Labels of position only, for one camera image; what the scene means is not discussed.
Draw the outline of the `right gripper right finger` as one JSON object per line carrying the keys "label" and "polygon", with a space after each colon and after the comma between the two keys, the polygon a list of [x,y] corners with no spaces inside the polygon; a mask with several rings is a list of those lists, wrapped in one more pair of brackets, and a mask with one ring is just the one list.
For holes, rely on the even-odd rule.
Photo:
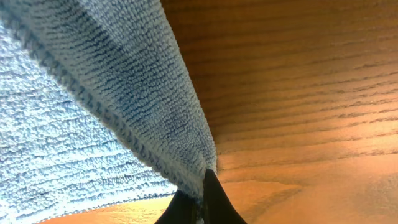
{"label": "right gripper right finger", "polygon": [[203,180],[203,219],[205,224],[246,224],[235,210],[213,170]]}

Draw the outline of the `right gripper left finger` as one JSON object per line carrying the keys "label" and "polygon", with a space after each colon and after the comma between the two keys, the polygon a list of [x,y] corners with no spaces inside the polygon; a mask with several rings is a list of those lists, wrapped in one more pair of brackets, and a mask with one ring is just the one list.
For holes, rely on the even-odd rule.
{"label": "right gripper left finger", "polygon": [[177,190],[168,207],[155,224],[202,224],[196,201],[181,190]]}

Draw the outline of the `blue microfiber cloth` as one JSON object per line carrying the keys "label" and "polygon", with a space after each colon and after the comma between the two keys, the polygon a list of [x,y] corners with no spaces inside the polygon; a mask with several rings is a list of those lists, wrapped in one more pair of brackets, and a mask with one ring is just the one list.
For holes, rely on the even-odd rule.
{"label": "blue microfiber cloth", "polygon": [[216,148],[159,0],[1,2],[1,222],[181,190]]}

